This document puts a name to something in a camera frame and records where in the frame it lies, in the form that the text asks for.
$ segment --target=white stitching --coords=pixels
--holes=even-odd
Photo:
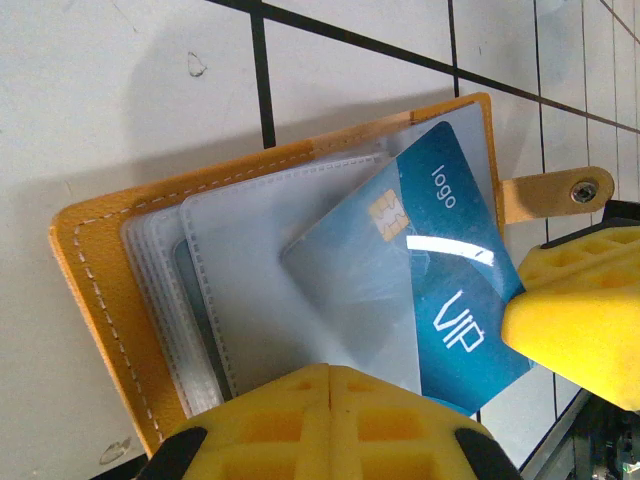
[[[80,248],[80,242],[78,240],[78,233],[80,232],[80,229],[78,227],[76,227],[74,229],[74,245],[77,245],[78,248]],[[100,287],[98,287],[98,284],[96,283],[95,276],[93,275],[93,272],[91,271],[91,268],[86,265],[86,258],[85,256],[82,254],[81,251],[78,251],[78,256],[81,258],[81,261],[84,265],[84,271],[87,274],[87,277],[89,278],[89,280],[91,280],[92,284],[93,284],[93,290],[94,293],[96,295],[96,298],[98,299],[98,302],[100,304],[100,308],[102,309],[105,319],[107,320],[107,323],[111,326],[111,333],[113,334],[113,338],[118,342],[118,347],[120,348],[120,353],[122,353],[122,356],[124,358],[125,364],[127,365],[127,368],[129,369],[129,371],[131,372],[131,378],[133,378],[133,381],[135,382],[136,385],[136,389],[138,390],[138,394],[140,395],[140,397],[142,398],[142,403],[145,406],[145,408],[147,409],[147,416],[149,417],[149,419],[153,419],[153,427],[158,435],[158,440],[160,441],[160,443],[162,443],[164,441],[164,435],[162,433],[162,431],[160,430],[160,426],[158,425],[158,422],[155,420],[155,418],[153,418],[153,414],[151,413],[151,409],[147,407],[147,398],[145,395],[142,394],[142,386],[140,385],[140,381],[137,378],[137,375],[135,373],[135,370],[133,369],[132,365],[131,365],[131,361],[129,360],[129,356],[127,355],[127,352],[124,348],[124,344],[122,343],[122,340],[120,339],[119,335],[118,335],[118,331],[116,330],[115,326],[113,325],[113,320],[111,319],[111,315],[109,314],[109,312],[107,311],[107,306],[104,303],[104,299],[102,297],[102,291],[100,290]]]
[[[364,139],[364,138],[366,138],[368,136],[372,136],[372,135],[371,134],[368,134],[368,135],[356,135],[356,136],[353,136],[353,137],[345,140],[344,142],[341,142],[341,144],[342,145],[347,145],[347,144],[349,144],[349,143],[351,143],[351,142],[353,142],[355,140]],[[309,153],[306,153],[306,152],[305,153],[301,153],[301,154],[298,155],[298,157],[304,158],[304,157],[307,157],[307,156],[310,156],[310,155],[315,155],[317,153],[323,153],[325,150],[327,150],[329,148],[333,148],[333,147],[335,147],[337,145],[339,145],[339,144],[335,143],[335,142],[334,143],[329,143],[328,145],[326,145],[324,147],[315,148],[315,149],[311,150]],[[290,162],[291,160],[294,160],[295,158],[296,158],[296,155],[292,155],[292,156],[290,156],[290,157],[288,157],[286,159],[280,160],[280,163],[283,164],[283,163],[286,163],[286,162]],[[276,166],[275,162],[269,164],[269,167],[275,167],[275,166]],[[259,165],[258,166],[258,170],[264,170],[264,168],[265,168],[264,165]],[[240,178],[243,175],[249,175],[249,174],[253,173],[254,171],[255,171],[255,169],[250,169],[247,172],[245,172],[244,174],[243,173],[236,174],[236,178]],[[227,178],[224,179],[224,181],[228,182],[229,180],[231,180],[231,178],[232,177],[227,177]],[[219,182],[217,180],[215,180],[215,181],[213,181],[211,183],[211,185],[216,185],[218,183]],[[201,190],[203,188],[206,188],[206,185],[199,186],[198,190]],[[188,195],[191,192],[193,192],[193,188],[189,188],[187,190],[184,190],[182,192],[182,194],[183,195]],[[169,197],[175,197],[177,195],[179,195],[179,193],[171,193],[168,196]],[[162,200],[164,198],[165,197],[155,198],[155,199],[151,200],[151,203],[159,202],[160,200]],[[147,202],[142,202],[142,203],[139,203],[138,205],[135,205],[134,207],[126,207],[126,208],[123,208],[122,210],[120,210],[118,212],[106,213],[106,214],[104,214],[104,215],[102,215],[100,217],[90,218],[88,220],[84,220],[84,221],[80,222],[80,224],[76,225],[74,230],[73,230],[73,235],[74,235],[73,236],[73,245],[78,249],[78,258],[80,259],[80,262],[83,265],[87,263],[87,260],[86,260],[86,258],[84,256],[84,254],[80,250],[80,242],[78,240],[78,235],[80,233],[80,227],[82,225],[87,225],[87,224],[93,223],[93,222],[95,222],[97,220],[106,220],[108,218],[111,218],[111,217],[119,215],[119,214],[128,213],[128,212],[130,212],[132,210],[132,208],[144,208],[147,205],[148,205]],[[129,360],[129,356],[127,355],[126,350],[124,348],[124,344],[122,343],[122,340],[118,336],[118,332],[115,329],[115,326],[113,325],[113,320],[111,319],[111,316],[109,315],[109,312],[107,311],[107,306],[104,303],[104,299],[102,298],[102,293],[100,291],[100,288],[98,287],[98,284],[95,281],[95,276],[91,272],[91,269],[89,268],[89,266],[84,265],[84,270],[85,270],[85,273],[86,273],[87,277],[89,278],[89,280],[91,280],[91,282],[92,282],[92,284],[94,286],[94,293],[95,293],[96,298],[98,300],[98,304],[100,305],[100,308],[102,309],[102,311],[103,311],[103,313],[105,315],[107,323],[111,326],[113,336],[114,336],[115,340],[118,342],[118,346],[120,347],[120,352],[122,353],[122,356],[124,357],[124,361],[125,361],[125,363],[127,365],[127,368],[131,372],[131,378],[133,378],[133,381],[134,381],[135,386],[136,386],[136,390],[138,391],[138,395],[140,395],[143,405],[146,406],[147,405],[147,398],[142,393],[142,385],[140,384],[140,381],[138,380],[136,372],[135,372],[135,370],[133,369],[133,367],[131,365],[131,362]],[[158,435],[158,440],[160,441],[160,443],[162,443],[164,441],[164,435],[163,435],[162,431],[160,430],[160,426],[158,425],[158,422],[153,417],[153,413],[151,412],[151,409],[147,408],[146,413],[147,413],[147,417],[149,418],[149,420],[152,420],[152,422],[153,422],[153,427],[154,427],[154,429],[155,429],[155,431],[156,431],[156,433]]]
[[[365,159],[365,163],[369,162],[369,161],[374,161],[375,156],[371,155],[368,156],[368,158]],[[349,167],[351,165],[355,165],[358,162],[351,162],[349,160],[342,160],[342,161],[336,161],[335,163],[333,163],[333,165],[336,166],[336,168],[338,167]],[[315,166],[308,166],[304,169],[300,169],[299,175],[305,176],[308,174],[313,174],[315,172],[318,171],[318,168]],[[227,187],[226,189],[222,190],[222,191],[214,191],[211,192],[209,195],[213,195],[213,196],[218,196],[218,195],[235,195],[238,194],[239,192],[248,190],[250,188],[260,188],[263,187],[265,185],[271,184],[271,183],[275,183],[275,182],[280,182],[282,180],[284,180],[285,178],[291,178],[291,174],[290,173],[283,173],[283,174],[272,174],[270,177],[273,178],[267,178],[262,179],[262,180],[258,180],[257,181],[257,187],[255,185],[255,183],[253,185],[239,185],[239,186],[234,186],[232,187]],[[187,210],[184,212],[187,218],[187,226],[185,229],[185,233],[187,234],[188,237],[191,237],[194,241],[193,245],[197,246],[197,242],[196,239],[193,237],[194,235],[194,231],[193,231],[193,226],[192,223],[190,221],[191,216],[190,216],[190,212]],[[202,266],[202,259],[199,257],[199,255],[196,255],[194,258],[194,264],[197,268],[197,270],[200,271],[201,274],[201,278],[203,283],[206,285],[209,283],[209,280],[207,278],[207,275],[204,271],[204,267]],[[223,367],[225,369],[225,372],[228,375],[229,378],[229,386],[231,387],[231,391],[232,393],[234,393],[234,396],[238,394],[238,386],[237,386],[237,382],[235,380],[236,375],[235,372],[232,368],[232,364],[231,361],[229,359],[229,355],[226,354],[226,345],[225,345],[225,339],[224,336],[222,334],[222,330],[220,328],[220,319],[218,317],[218,313],[215,310],[215,302],[212,296],[212,293],[210,291],[210,289],[205,288],[203,291],[203,294],[205,296],[205,300],[206,300],[206,304],[207,304],[207,310],[209,311],[209,318],[212,320],[214,329],[215,329],[215,333],[216,333],[216,339],[219,340],[221,349],[223,352],[225,352],[225,355],[222,356],[222,364]]]

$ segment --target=card holder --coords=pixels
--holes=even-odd
[[[480,112],[480,131],[488,159],[482,193],[490,196],[491,202],[487,203],[495,209],[498,227],[502,228],[505,211],[508,213],[510,208],[506,199],[514,198],[517,192],[510,191],[507,197],[500,188],[487,94],[399,113],[94,198],[65,208],[53,219],[49,237],[54,253],[148,453],[156,451],[185,420],[185,413],[150,318],[145,293],[138,286],[136,276],[140,274],[132,267],[121,237],[123,225],[141,215],[179,205],[196,193],[330,155],[368,153],[372,144],[391,134],[398,138],[412,126],[464,107],[475,107]],[[593,211],[601,204],[598,200],[587,208]],[[535,202],[527,202],[526,207],[526,216],[535,217]]]
[[[154,276],[151,272],[152,264],[148,261],[148,253],[144,253],[146,245],[143,245],[140,236],[140,227],[143,222],[144,217],[134,217],[125,222],[122,229],[123,243],[149,316],[158,320],[153,323],[154,331],[167,362],[182,409],[185,412],[191,412],[191,402],[187,398],[183,386],[185,376],[181,375],[178,368],[178,365],[186,365],[186,363],[178,351],[176,337],[171,331],[170,324],[162,321],[166,315],[163,314],[160,293],[157,291],[157,283],[154,282]]]
[[[476,181],[485,187],[485,201],[493,202],[482,109],[469,105],[440,118],[455,126],[473,159]],[[157,331],[171,336],[158,340],[170,354],[167,364],[187,416],[218,405],[221,389],[245,393],[309,363],[349,365],[420,392],[412,318],[392,321],[396,334],[381,347],[362,333],[346,339],[344,329],[332,328],[300,295],[279,257],[296,235],[388,163],[388,154],[403,152],[433,128],[437,125],[429,120],[309,166],[196,194],[179,209],[142,216],[138,243],[144,247],[141,261],[150,264],[142,269],[150,271],[143,287],[155,292],[149,303],[156,307],[150,313]],[[369,155],[356,156],[362,152]],[[190,291],[168,252],[186,238],[185,230],[190,247],[185,265],[191,262],[196,276]],[[189,297],[194,304],[185,302]],[[198,324],[196,312],[203,310]],[[373,313],[372,319],[382,318]]]

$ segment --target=blue card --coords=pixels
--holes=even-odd
[[[501,340],[506,303],[523,287],[446,122],[282,262],[364,370],[398,325],[413,325],[417,341],[406,348],[417,349],[421,393],[461,412],[477,411],[532,366]],[[407,316],[413,322],[399,322]]]

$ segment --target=white tile floor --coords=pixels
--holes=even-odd
[[[3,13],[0,403],[24,454],[0,453],[0,476],[86,479],[135,435],[46,245],[65,205],[456,89],[492,95],[502,177],[598,165],[616,196],[639,198],[640,0],[9,0]],[[507,247],[519,263],[599,216],[510,226]],[[481,418],[520,465],[576,391],[537,367]]]

